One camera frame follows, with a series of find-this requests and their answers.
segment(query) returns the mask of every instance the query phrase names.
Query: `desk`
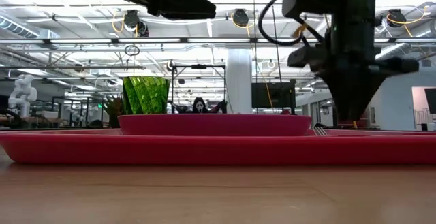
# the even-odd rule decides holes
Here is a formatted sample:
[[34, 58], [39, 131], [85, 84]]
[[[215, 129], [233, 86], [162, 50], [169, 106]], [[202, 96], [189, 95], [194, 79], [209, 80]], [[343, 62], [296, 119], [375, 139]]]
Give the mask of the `desk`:
[[1, 224], [434, 224], [436, 167], [19, 165]]

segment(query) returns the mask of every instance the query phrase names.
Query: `white robot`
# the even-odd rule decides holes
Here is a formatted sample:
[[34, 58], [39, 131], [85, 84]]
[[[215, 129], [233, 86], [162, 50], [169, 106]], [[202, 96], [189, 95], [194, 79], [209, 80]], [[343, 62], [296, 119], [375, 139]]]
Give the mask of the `white robot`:
[[[86, 113], [87, 113], [86, 110], [83, 110], [83, 111], [82, 111], [82, 114], [79, 114], [79, 111], [74, 110], [74, 109], [73, 109], [72, 107], [70, 107], [70, 106], [66, 107], [66, 110], [67, 110], [68, 112], [71, 112], [71, 113], [72, 113], [72, 117], [73, 117], [74, 119], [78, 119], [79, 122], [83, 122], [83, 121], [84, 121], [85, 116], [86, 116]], [[95, 112], [98, 112], [98, 110], [99, 110], [99, 108], [96, 107], [96, 106], [95, 106], [95, 107], [91, 107], [91, 108], [89, 108], [89, 110], [88, 110], [88, 117], [92, 117], [92, 116], [94, 115]]]
[[32, 87], [32, 75], [19, 75], [15, 80], [15, 88], [9, 96], [8, 103], [9, 109], [18, 114], [18, 107], [20, 107], [20, 117], [28, 117], [30, 111], [30, 102], [36, 101], [37, 91]]

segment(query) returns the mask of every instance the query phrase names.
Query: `pink bowl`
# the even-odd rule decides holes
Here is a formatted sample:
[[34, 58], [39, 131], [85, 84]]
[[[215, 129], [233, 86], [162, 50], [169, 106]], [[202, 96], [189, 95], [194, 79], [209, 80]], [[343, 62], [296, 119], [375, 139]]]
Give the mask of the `pink bowl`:
[[300, 136], [311, 117], [278, 114], [148, 114], [118, 117], [123, 135]]

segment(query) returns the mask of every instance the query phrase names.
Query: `green glass cup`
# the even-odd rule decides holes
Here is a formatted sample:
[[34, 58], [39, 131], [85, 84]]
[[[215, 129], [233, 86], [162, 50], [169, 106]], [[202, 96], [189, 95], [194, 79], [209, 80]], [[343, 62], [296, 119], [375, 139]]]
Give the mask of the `green glass cup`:
[[160, 77], [123, 78], [124, 114], [165, 114], [170, 81]]

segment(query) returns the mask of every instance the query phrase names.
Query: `pink tray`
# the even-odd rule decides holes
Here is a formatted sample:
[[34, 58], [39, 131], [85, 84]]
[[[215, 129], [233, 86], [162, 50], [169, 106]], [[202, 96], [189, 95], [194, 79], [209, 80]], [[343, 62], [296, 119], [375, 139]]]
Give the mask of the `pink tray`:
[[356, 165], [435, 164], [434, 133], [327, 131], [332, 136], [147, 136], [118, 129], [0, 133], [21, 163]]
[[119, 116], [124, 135], [297, 136], [309, 116], [278, 114], [147, 114]]

